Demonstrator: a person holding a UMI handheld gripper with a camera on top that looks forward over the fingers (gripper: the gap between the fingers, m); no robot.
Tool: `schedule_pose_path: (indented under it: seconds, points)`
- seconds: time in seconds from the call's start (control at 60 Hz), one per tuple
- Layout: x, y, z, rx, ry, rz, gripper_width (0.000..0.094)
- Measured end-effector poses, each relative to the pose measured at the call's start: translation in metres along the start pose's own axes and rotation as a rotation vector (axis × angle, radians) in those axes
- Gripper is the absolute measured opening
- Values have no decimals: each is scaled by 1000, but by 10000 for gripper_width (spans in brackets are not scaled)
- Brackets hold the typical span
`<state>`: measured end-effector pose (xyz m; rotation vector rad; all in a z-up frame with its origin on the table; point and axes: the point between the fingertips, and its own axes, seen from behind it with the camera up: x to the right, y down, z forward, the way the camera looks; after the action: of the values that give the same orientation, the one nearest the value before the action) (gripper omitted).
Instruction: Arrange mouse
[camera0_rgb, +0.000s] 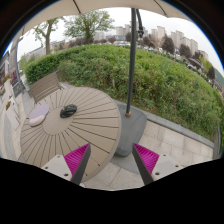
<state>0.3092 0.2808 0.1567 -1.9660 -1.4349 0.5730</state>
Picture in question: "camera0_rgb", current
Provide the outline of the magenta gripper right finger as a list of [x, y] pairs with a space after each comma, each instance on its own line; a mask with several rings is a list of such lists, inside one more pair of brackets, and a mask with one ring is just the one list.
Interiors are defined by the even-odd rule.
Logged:
[[134, 143], [132, 154], [145, 185], [182, 169], [182, 166], [167, 154], [157, 154]]

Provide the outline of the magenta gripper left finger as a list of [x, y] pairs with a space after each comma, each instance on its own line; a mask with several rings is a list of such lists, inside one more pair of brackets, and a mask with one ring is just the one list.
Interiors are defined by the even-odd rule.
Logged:
[[54, 156], [42, 169], [76, 185], [80, 185], [90, 154], [90, 144], [85, 144], [65, 156]]

